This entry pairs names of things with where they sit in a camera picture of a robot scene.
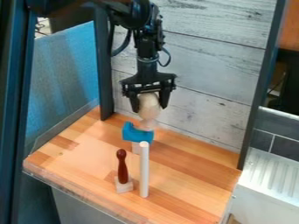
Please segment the wooden tabletop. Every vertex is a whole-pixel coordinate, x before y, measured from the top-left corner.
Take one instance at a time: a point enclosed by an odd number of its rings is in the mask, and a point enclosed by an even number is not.
[[[299,51],[299,0],[289,0],[282,22],[281,48]]]
[[[240,172],[239,155],[173,131],[158,129],[149,151],[149,197],[139,197],[139,156],[122,141],[122,125],[137,121],[113,115],[100,121],[95,108],[35,151],[24,169],[126,222],[216,223]],[[115,152],[127,151],[133,192],[117,194]]]

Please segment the wooden plank wall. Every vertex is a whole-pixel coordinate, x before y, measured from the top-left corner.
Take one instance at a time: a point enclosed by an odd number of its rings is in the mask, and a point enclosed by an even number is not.
[[[154,0],[163,15],[178,88],[159,121],[189,136],[240,151],[276,0]],[[115,47],[125,36],[116,29]],[[136,73],[131,46],[113,58],[116,107],[130,114],[118,80]]]

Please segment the black metal frame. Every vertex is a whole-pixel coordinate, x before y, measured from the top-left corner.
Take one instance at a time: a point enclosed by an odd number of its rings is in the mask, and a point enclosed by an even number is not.
[[[285,5],[286,5],[286,0],[278,0],[275,6],[275,14],[273,17],[271,30],[269,33],[267,48],[262,62],[260,76],[256,85],[254,100],[248,118],[247,129],[244,135],[244,140],[240,152],[240,158],[238,163],[238,169],[240,170],[243,170],[244,168],[248,149],[250,146],[251,135],[254,129],[255,117],[258,113],[259,106],[262,104],[262,102],[266,97],[267,90],[268,90],[268,83],[271,80],[275,68],[277,51],[279,47],[277,45],[277,41],[279,40],[281,22],[283,19]]]
[[[108,15],[100,7],[94,10],[94,33],[97,49],[101,120],[105,121],[115,112],[112,88],[111,49],[108,44]]]
[[[0,223],[17,223],[36,16],[24,0],[1,5]]]

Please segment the black cable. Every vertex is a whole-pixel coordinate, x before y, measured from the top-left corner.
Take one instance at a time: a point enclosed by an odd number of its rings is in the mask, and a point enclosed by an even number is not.
[[[129,41],[131,39],[131,33],[132,33],[131,30],[127,31],[126,38],[123,40],[121,46],[112,51],[112,54],[111,54],[112,57],[114,57],[117,54],[119,54],[120,52],[122,52],[129,45]]]
[[[273,90],[275,90],[279,85],[281,85],[281,83],[284,81],[285,77],[286,77],[286,73],[284,73],[283,76],[282,76],[282,78],[279,80],[279,82],[277,82],[276,85],[273,86],[273,87],[268,91],[268,95],[271,94],[271,92],[272,92]]]
[[[168,55],[169,58],[168,58],[167,62],[164,65],[161,63],[160,60],[158,61],[158,63],[161,67],[166,67],[171,63],[171,55],[170,55],[170,52],[167,51],[164,47],[162,47],[162,51],[165,52]]]

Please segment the white peg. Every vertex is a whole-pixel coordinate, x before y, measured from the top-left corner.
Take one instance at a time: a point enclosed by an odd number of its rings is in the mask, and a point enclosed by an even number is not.
[[[149,179],[150,179],[150,144],[148,142],[140,142],[140,197],[147,198],[149,196]]]

